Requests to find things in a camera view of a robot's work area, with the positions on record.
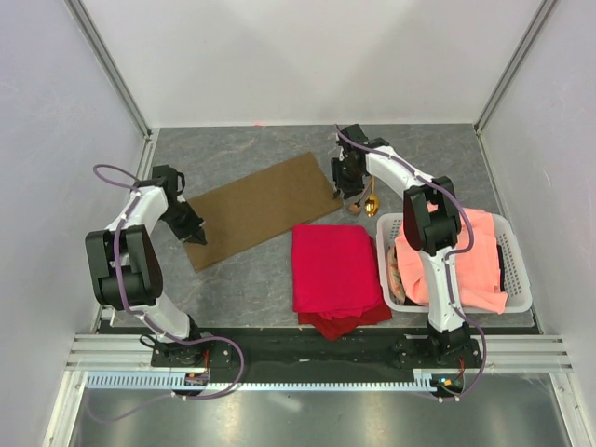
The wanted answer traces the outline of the brown fabric napkin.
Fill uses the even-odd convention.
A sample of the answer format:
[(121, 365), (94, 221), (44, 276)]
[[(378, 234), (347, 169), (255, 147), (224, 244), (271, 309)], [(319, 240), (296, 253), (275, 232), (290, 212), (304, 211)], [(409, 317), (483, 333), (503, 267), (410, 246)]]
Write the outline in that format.
[(195, 196), (188, 203), (205, 220), (207, 243), (184, 245), (197, 272), (343, 206), (311, 153)]

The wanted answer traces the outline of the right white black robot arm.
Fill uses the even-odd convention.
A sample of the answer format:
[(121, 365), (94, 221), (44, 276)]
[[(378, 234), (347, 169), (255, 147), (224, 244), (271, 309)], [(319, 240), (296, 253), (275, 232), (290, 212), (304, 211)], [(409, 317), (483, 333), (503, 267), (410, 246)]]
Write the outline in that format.
[(369, 139), (361, 126), (335, 129), (339, 155), (332, 159), (334, 193), (344, 199), (363, 192), (369, 176), (402, 200), (401, 229), (419, 255), (429, 298), (427, 336), (395, 344), (403, 368), (479, 368), (482, 350), (470, 333), (455, 274), (456, 247), (471, 223), (447, 177), (432, 177), (399, 156), (381, 138)]

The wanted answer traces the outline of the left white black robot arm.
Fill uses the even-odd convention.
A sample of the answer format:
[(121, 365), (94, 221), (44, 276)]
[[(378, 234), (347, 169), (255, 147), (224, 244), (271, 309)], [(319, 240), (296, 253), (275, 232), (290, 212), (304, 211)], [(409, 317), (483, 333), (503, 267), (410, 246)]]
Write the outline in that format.
[(140, 180), (121, 168), (133, 183), (111, 181), (93, 167), (101, 180), (129, 191), (120, 214), (104, 229), (85, 238), (88, 266), (97, 302), (138, 319), (148, 329), (140, 336), (152, 350), (152, 364), (162, 367), (199, 367), (209, 364), (210, 345), (203, 344), (194, 320), (164, 293), (164, 278), (151, 240), (162, 221), (182, 243), (207, 243), (204, 220), (183, 197), (184, 175), (169, 165), (152, 168)]

